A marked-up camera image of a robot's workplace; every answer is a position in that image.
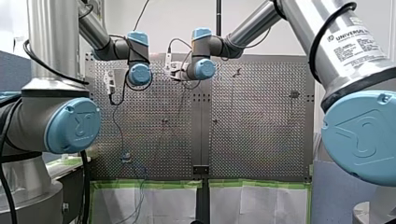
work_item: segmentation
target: vertical bar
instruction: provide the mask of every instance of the vertical bar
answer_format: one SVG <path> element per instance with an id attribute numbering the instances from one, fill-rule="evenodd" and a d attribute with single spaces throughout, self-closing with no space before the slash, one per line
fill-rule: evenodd
<path id="1" fill-rule="evenodd" d="M 389 58 L 396 63 L 396 0 L 391 1 Z"/>
<path id="2" fill-rule="evenodd" d="M 78 77 L 78 3 L 28 0 L 29 38 L 33 53 L 49 67 Z M 61 79 L 32 61 L 32 76 Z"/>
<path id="3" fill-rule="evenodd" d="M 216 35 L 221 36 L 221 1 L 216 0 Z"/>

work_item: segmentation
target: gray panel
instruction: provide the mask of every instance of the gray panel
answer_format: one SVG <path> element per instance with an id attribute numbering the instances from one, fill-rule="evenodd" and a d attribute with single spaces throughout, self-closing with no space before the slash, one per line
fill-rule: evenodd
<path id="1" fill-rule="evenodd" d="M 0 91 L 20 91 L 30 76 L 30 60 L 0 50 Z"/>
<path id="2" fill-rule="evenodd" d="M 95 74 L 93 99 L 102 109 L 102 129 L 96 141 L 98 156 L 92 163 L 95 179 L 134 178 L 134 167 L 140 178 L 145 167 L 150 179 L 192 179 L 191 91 L 165 77 L 164 61 L 159 59 L 151 57 L 152 85 L 146 91 L 127 88 L 125 102 L 115 113 L 123 132 L 124 149 L 112 120 L 115 106 L 110 105 L 102 80 L 105 71 L 127 68 L 127 64 L 87 63 L 87 76 Z M 120 93 L 121 86 L 117 87 L 115 102 Z M 133 155 L 134 166 L 120 162 L 125 152 Z"/>
<path id="3" fill-rule="evenodd" d="M 312 163 L 313 87 L 305 57 L 221 63 L 212 87 L 210 178 L 305 181 Z M 300 95 L 292 98 L 292 91 Z"/>
<path id="4" fill-rule="evenodd" d="M 193 165 L 208 164 L 211 178 L 302 181 L 308 176 L 314 82 L 305 57 L 247 55 L 227 63 L 215 59 L 219 71 L 214 79 L 193 91 L 163 75 L 164 54 L 150 59 L 152 86 L 143 92 L 127 90 L 115 116 L 124 133 L 124 152 L 148 169 L 150 179 L 192 179 Z M 120 133 L 111 117 L 115 106 L 109 104 L 102 82 L 105 71 L 127 65 L 86 65 L 103 117 L 93 176 L 132 178 L 134 167 L 120 162 Z M 239 68 L 241 75 L 233 77 Z M 291 91 L 299 97 L 290 98 Z M 121 88 L 117 93 L 119 99 Z"/>
<path id="5" fill-rule="evenodd" d="M 333 162 L 314 161 L 312 224 L 350 224 L 353 207 L 370 201 L 372 185 L 349 175 Z"/>

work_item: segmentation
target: green tape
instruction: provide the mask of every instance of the green tape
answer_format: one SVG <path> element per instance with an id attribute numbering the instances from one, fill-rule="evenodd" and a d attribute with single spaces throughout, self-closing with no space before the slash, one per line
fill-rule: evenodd
<path id="1" fill-rule="evenodd" d="M 81 158 L 71 158 L 71 159 L 67 159 L 65 161 L 61 161 L 61 159 L 58 159 L 56 161 L 51 161 L 51 162 L 47 163 L 47 165 L 61 164 L 61 165 L 73 166 L 73 165 L 77 165 L 79 163 L 82 163 Z"/>
<path id="2" fill-rule="evenodd" d="M 249 179 L 228 179 L 228 180 L 209 180 L 210 188 L 237 188 L 243 186 L 263 187 L 273 189 L 308 189 L 309 185 L 305 183 L 263 181 Z"/>
<path id="3" fill-rule="evenodd" d="M 312 211 L 312 185 L 311 184 L 306 184 L 309 186 L 307 188 L 308 192 L 307 194 L 307 199 L 306 199 L 306 224 L 311 224 L 311 211 Z"/>
<path id="4" fill-rule="evenodd" d="M 90 187 L 90 214 L 89 214 L 89 223 L 92 224 L 92 214 L 93 214 L 93 194 L 95 193 L 96 188 Z"/>
<path id="5" fill-rule="evenodd" d="M 153 181 L 120 179 L 112 181 L 92 181 L 91 185 L 95 189 L 199 189 L 202 187 L 201 181 Z"/>

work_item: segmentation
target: black clamp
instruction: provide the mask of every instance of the black clamp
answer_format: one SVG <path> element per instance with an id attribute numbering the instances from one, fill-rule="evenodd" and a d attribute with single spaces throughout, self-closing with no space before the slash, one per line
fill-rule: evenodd
<path id="1" fill-rule="evenodd" d="M 209 166 L 208 165 L 194 165 L 192 167 L 192 172 L 195 175 L 209 175 Z"/>

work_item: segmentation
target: metal pole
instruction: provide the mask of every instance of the metal pole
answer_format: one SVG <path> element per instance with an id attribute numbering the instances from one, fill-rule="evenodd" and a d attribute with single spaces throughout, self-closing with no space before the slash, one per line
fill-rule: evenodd
<path id="1" fill-rule="evenodd" d="M 51 68 L 77 78 L 77 1 L 28 0 L 27 3 L 32 52 Z M 62 80 L 33 61 L 32 76 Z"/>
<path id="2" fill-rule="evenodd" d="M 230 34 L 230 41 L 245 47 L 280 20 L 271 1 L 265 1 Z"/>
<path id="3" fill-rule="evenodd" d="M 221 36 L 221 1 L 222 0 L 217 0 L 216 1 L 216 35 Z"/>

